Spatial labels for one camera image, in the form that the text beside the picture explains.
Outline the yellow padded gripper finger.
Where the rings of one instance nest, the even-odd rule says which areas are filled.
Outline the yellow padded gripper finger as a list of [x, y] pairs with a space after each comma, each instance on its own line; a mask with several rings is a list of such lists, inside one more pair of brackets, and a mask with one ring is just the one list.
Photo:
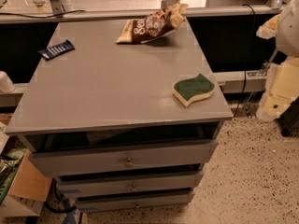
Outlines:
[[263, 121], [278, 119], [298, 97], [299, 58], [288, 58], [282, 64], [272, 63], [256, 117]]
[[280, 15], [272, 17], [270, 20], [266, 21], [262, 26], [260, 26], [256, 32], [256, 35], [263, 39], [270, 39], [275, 37], [278, 29], [278, 21]]

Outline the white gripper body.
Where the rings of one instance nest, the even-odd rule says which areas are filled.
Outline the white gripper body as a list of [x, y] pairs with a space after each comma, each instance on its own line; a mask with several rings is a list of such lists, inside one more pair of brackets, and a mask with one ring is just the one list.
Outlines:
[[276, 47], [288, 56], [299, 56], [299, 0], [291, 0], [279, 16]]

